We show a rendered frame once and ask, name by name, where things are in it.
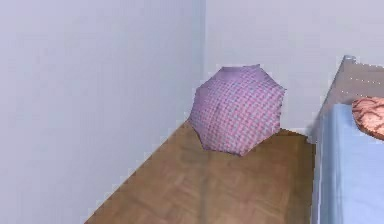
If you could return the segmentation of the light blue bed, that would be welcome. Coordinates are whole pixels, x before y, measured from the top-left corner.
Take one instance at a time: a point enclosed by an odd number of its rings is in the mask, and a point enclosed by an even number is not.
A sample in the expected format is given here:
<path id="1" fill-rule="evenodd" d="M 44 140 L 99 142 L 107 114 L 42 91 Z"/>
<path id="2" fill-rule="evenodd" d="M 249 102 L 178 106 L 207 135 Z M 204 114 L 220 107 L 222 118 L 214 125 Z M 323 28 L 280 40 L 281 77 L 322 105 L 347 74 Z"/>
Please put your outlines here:
<path id="1" fill-rule="evenodd" d="M 384 224 L 384 141 L 360 131 L 352 102 L 384 98 L 384 67 L 345 56 L 313 124 L 310 224 Z"/>

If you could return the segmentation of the pink checked open umbrella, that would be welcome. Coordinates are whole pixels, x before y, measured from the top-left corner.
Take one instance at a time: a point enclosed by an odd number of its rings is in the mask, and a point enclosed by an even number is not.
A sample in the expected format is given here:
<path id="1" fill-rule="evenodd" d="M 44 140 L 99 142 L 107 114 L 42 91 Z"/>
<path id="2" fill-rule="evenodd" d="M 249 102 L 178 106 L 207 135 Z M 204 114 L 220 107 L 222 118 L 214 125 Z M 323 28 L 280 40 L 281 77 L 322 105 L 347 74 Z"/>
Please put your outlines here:
<path id="1" fill-rule="evenodd" d="M 223 67 L 196 89 L 188 122 L 205 150 L 243 156 L 279 132 L 285 93 L 258 65 Z"/>

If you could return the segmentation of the orange brown patterned pillow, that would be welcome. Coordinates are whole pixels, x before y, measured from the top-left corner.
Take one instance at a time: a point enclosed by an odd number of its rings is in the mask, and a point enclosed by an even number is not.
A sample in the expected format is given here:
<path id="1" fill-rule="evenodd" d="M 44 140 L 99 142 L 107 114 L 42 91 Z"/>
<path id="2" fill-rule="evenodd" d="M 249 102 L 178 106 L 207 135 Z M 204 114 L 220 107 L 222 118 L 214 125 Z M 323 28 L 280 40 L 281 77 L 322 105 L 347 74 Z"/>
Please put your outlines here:
<path id="1" fill-rule="evenodd" d="M 384 141 L 384 98 L 362 97 L 354 100 L 352 115 L 360 131 Z"/>

